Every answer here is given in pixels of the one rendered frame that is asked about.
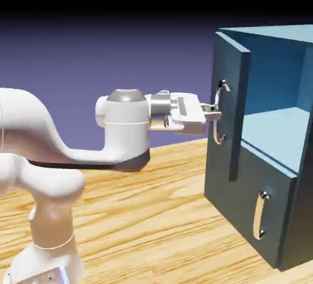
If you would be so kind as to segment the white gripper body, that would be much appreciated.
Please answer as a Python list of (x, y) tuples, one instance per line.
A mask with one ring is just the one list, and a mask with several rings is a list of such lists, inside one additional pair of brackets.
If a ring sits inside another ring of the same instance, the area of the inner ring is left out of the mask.
[(206, 118), (196, 94), (171, 92), (169, 129), (179, 134), (202, 135)]

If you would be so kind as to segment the blue cabinet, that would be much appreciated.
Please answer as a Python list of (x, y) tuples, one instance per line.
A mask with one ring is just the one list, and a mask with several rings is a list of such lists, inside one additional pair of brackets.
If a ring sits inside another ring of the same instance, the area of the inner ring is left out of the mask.
[(313, 260), (313, 24), (222, 28), (251, 52), (241, 144), (297, 176), (281, 260)]

